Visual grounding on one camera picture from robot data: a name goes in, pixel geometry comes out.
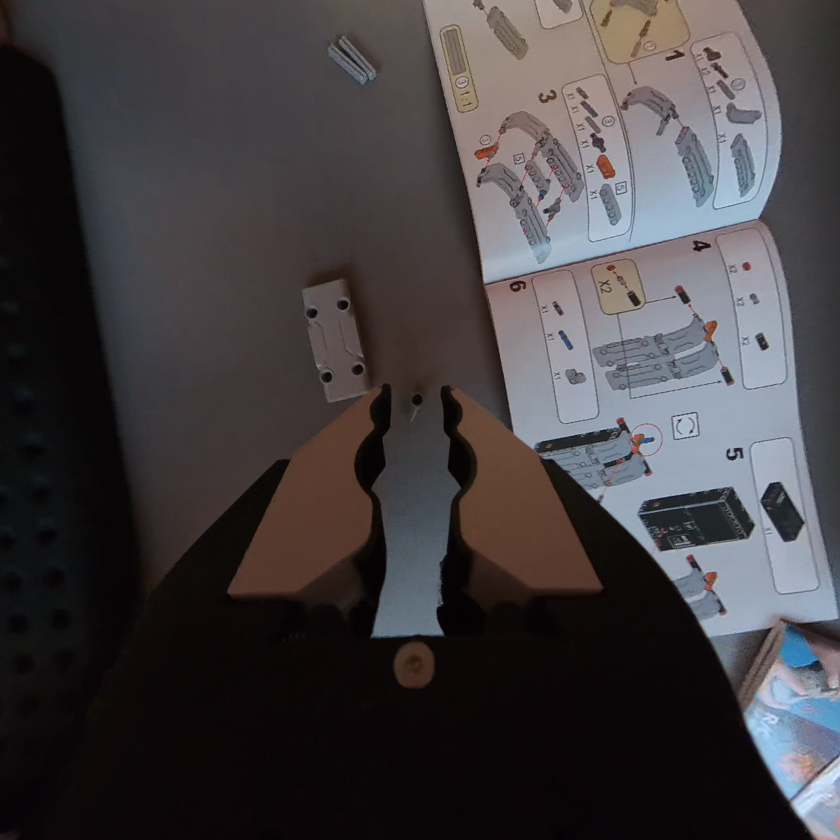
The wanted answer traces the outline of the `grey desk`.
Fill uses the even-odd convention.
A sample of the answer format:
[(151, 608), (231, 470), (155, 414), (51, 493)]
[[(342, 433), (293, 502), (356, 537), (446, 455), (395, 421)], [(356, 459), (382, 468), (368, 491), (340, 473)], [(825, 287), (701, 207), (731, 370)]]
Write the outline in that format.
[[(810, 838), (667, 573), (559, 467), (605, 592), (483, 632), (433, 615), (441, 389), (510, 415), (424, 4), (12, 5), (11, 46), (59, 88), (157, 584), (44, 838)], [(342, 35), (365, 86), (328, 57)], [(346, 269), (392, 389), (371, 632), (227, 595), (293, 451), (340, 416), (301, 292)]]

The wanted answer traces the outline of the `small blue booklet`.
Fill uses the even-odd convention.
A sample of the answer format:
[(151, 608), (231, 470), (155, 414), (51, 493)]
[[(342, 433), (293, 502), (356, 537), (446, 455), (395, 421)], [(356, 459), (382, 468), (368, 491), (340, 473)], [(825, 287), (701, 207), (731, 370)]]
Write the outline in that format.
[(839, 643), (773, 625), (740, 690), (747, 728), (814, 838), (839, 838)]

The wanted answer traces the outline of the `grey flat plate piece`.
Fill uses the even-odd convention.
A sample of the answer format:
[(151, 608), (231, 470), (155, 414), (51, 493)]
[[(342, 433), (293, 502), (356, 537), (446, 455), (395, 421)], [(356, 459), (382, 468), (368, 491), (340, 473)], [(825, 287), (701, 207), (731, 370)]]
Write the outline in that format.
[(308, 287), (301, 296), (325, 399), (339, 403), (364, 395), (371, 389), (371, 378), (346, 279)]

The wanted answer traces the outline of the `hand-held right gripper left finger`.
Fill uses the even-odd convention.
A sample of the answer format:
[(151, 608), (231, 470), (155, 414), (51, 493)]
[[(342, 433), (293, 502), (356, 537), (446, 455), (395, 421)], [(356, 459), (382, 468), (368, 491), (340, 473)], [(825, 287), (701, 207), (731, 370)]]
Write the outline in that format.
[(309, 612), (331, 607), (371, 632), (385, 579), (382, 505), (392, 389), (374, 387), (290, 457), (227, 594)]

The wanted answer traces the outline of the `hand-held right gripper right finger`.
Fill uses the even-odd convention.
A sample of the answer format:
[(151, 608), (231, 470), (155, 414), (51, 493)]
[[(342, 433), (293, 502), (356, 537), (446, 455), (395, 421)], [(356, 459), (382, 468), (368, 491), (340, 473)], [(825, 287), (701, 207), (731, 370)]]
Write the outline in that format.
[(604, 591), (543, 461), (459, 388), (440, 392), (458, 485), (440, 565), (444, 632), (483, 632), (499, 607)]

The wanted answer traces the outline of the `open instruction booklet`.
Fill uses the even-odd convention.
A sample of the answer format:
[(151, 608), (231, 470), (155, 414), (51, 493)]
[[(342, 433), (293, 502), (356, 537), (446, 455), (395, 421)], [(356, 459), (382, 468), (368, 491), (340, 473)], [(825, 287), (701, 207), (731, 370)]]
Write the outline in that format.
[(739, 2), (424, 2), (513, 431), (711, 636), (838, 617)]

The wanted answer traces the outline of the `black perforated board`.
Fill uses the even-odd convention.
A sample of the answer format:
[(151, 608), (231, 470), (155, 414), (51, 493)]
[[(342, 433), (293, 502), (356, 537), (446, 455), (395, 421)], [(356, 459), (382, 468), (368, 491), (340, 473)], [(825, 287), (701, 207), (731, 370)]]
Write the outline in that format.
[(36, 838), (139, 559), (54, 74), (1, 56), (2, 838)]

